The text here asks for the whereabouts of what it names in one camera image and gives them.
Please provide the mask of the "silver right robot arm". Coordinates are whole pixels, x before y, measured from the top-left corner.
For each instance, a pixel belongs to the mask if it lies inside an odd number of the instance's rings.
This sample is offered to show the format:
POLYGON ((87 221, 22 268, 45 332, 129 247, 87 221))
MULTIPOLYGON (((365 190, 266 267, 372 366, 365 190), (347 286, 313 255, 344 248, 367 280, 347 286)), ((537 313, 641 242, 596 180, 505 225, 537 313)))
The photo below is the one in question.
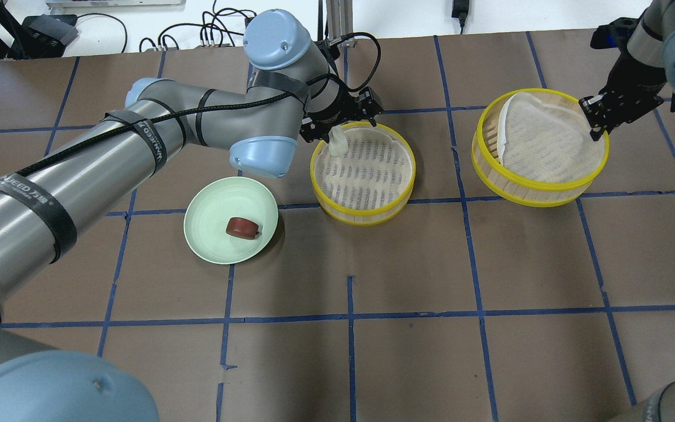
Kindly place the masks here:
POLYGON ((675 1, 653 1, 637 18, 597 27, 590 47, 619 50, 603 88, 578 102, 593 141, 659 107, 665 86, 672 88, 675 112, 675 1))

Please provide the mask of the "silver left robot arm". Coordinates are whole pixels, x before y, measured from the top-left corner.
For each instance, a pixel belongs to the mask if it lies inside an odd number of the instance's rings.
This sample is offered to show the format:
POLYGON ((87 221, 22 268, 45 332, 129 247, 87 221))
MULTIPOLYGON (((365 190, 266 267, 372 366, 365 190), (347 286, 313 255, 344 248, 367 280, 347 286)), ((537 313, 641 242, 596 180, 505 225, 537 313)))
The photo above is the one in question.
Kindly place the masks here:
POLYGON ((267 10, 244 32, 246 93, 142 78, 124 108, 78 141, 0 177, 0 421, 160 420, 145 385, 112 363, 2 329, 5 300, 187 144, 281 178, 298 137, 332 141, 338 125, 374 122, 384 110, 378 95, 367 83, 349 88, 330 68, 332 46, 355 37, 319 45, 290 12, 267 10))

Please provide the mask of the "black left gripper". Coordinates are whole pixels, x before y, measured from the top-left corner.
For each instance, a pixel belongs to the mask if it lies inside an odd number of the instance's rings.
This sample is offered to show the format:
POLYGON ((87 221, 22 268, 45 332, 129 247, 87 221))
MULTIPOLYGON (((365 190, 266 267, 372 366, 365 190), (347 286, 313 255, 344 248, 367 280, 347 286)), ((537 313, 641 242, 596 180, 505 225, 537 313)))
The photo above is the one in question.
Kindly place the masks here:
POLYGON ((308 122, 302 123, 299 136, 306 142, 331 142, 335 136, 332 129, 340 128, 348 122, 367 121, 377 125, 376 117, 384 113, 384 105, 380 96, 371 87, 361 89, 358 94, 351 94, 340 89, 332 104, 318 112, 308 112, 308 122))

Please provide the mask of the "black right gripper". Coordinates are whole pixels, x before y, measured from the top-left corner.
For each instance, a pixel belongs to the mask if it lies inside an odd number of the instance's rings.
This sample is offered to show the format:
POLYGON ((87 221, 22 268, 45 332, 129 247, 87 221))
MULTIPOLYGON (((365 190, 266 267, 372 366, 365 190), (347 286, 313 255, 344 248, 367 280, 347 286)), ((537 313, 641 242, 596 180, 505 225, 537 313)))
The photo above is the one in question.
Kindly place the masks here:
POLYGON ((659 93, 664 86, 665 69, 621 54, 598 94, 579 99, 592 141, 597 142, 603 133, 635 122, 656 109, 663 103, 659 93))

